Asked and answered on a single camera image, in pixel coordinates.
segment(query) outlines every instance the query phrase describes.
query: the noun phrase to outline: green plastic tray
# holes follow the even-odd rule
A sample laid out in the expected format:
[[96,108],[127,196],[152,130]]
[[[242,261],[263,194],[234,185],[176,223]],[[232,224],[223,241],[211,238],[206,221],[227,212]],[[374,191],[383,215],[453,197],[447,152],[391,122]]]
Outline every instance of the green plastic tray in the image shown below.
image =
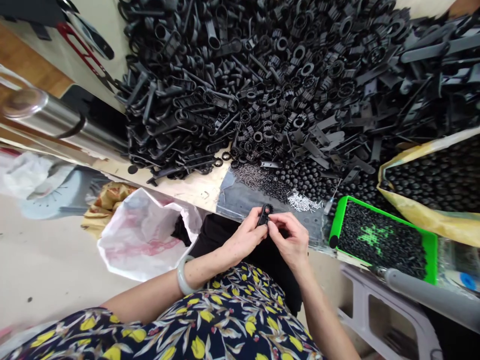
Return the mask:
[[[332,236],[337,236],[338,241],[341,242],[342,238],[340,237],[340,233],[342,232],[342,224],[344,222],[344,217],[345,217],[345,211],[347,210],[347,203],[351,201],[354,203],[357,203],[363,207],[366,207],[367,209],[380,213],[382,215],[385,215],[386,217],[389,217],[399,223],[408,225],[412,228],[415,228],[419,233],[421,233],[422,236],[422,245],[423,248],[425,249],[425,258],[426,258],[426,266],[425,266],[425,271],[426,275],[425,278],[423,279],[427,283],[430,283],[432,285],[437,284],[437,269],[438,269],[438,236],[430,231],[423,230],[422,228],[419,228],[412,223],[405,221],[401,218],[398,218],[396,216],[393,216],[389,214],[388,212],[382,211],[374,206],[371,206],[363,201],[357,200],[354,197],[351,196],[344,196],[338,201],[338,205],[336,207],[336,212],[335,212],[335,218],[333,219],[333,224],[331,226],[331,231],[330,231],[330,237],[328,238],[329,241],[332,238]],[[347,254],[359,261],[361,261],[363,264],[366,264],[367,266],[370,266],[368,262],[346,252],[343,250],[340,250],[338,247],[336,248],[337,251]]]

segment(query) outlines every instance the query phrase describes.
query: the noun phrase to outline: yellow bag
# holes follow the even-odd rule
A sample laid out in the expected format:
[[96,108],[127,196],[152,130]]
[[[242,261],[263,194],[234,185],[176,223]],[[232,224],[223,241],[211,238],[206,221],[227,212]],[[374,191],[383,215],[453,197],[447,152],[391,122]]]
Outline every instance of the yellow bag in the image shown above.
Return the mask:
[[412,224],[419,228],[480,248],[480,213],[432,210],[421,203],[380,188],[385,170],[408,163],[480,134],[480,126],[412,147],[383,164],[378,172],[377,189]]

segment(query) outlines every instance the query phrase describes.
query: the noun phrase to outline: woman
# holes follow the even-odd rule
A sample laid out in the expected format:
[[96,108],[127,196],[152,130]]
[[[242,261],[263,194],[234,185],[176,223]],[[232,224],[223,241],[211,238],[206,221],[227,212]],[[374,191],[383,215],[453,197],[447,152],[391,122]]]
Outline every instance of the woman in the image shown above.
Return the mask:
[[[307,229],[291,213],[256,227],[261,211],[254,207],[222,246],[64,318],[6,359],[359,359],[316,282]],[[268,232],[298,284],[310,333],[282,288],[242,262]]]

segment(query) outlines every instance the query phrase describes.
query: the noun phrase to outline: patterned fabric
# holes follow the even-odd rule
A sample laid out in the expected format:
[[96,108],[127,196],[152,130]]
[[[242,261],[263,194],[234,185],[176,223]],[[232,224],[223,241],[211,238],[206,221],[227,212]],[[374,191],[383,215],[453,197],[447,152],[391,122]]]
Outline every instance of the patterned fabric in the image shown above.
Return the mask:
[[184,297],[157,321],[120,323],[110,311],[72,314],[6,359],[320,359],[283,290],[246,263]]

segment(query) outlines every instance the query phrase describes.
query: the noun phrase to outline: floor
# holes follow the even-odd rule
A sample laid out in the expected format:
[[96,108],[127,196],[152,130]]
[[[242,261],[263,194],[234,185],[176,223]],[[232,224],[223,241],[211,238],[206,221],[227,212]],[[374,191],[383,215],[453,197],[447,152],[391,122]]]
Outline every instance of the floor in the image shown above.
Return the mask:
[[[14,198],[0,194],[0,330],[58,320],[101,304],[136,281],[107,271],[93,238],[80,228],[81,217],[37,221],[23,218]],[[340,262],[310,251],[318,282],[332,306],[351,302],[352,289]],[[305,325],[305,313],[298,318]],[[347,329],[357,350],[369,346]]]

